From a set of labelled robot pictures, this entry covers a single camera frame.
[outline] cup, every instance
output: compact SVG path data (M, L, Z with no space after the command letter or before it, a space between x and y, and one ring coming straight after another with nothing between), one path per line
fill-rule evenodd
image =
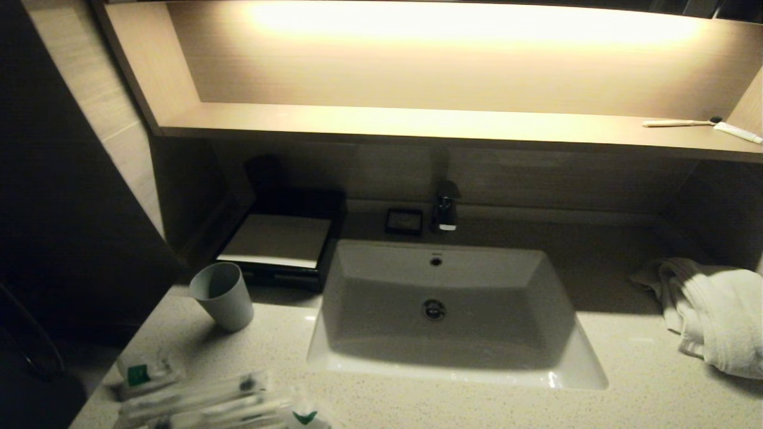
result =
M191 280L190 289L191 297L226 331L239 331L254 317L241 269L235 263L213 263L204 268Z

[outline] shelf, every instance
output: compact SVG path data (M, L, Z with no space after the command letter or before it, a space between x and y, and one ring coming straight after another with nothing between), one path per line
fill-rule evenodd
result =
M653 151L663 156L763 163L763 147L712 127L646 128L659 118L501 111L200 103L162 126L173 137L251 137L251 131L347 140L452 141L516 149Z
M760 134L753 24L441 2L95 5L158 135L763 163L762 146L712 127L642 126L720 115Z

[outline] speckled quartz countertop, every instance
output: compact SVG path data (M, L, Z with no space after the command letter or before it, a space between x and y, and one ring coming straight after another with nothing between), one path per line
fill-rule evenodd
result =
M361 231L367 221L349 219L343 235L363 235L353 228ZM268 368L277 387L303 385L330 405L346 429L763 425L763 384L726 376L679 353L678 337L665 330L658 303L628 282L627 275L645 260L665 256L647 229L474 220L463 221L450 237L428 240L546 251L609 388L541 389L316 371L307 367L306 356L320 297L256 287L250 290L254 320L235 334L217 329L187 288L173 287L126 351L152 353L162 347L182 359L193 382ZM120 404L109 386L120 380L112 367L72 427L113 427Z

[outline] sink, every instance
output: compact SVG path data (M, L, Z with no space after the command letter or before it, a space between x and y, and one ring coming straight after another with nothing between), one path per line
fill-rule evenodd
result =
M313 369L552 389L605 389L549 258L538 250L341 240Z

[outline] towel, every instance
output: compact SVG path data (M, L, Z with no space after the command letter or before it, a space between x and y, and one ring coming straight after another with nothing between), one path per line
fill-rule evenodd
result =
M763 379L763 277L667 258L647 263L631 280L655 291L665 325L681 335L681 352L734 376Z

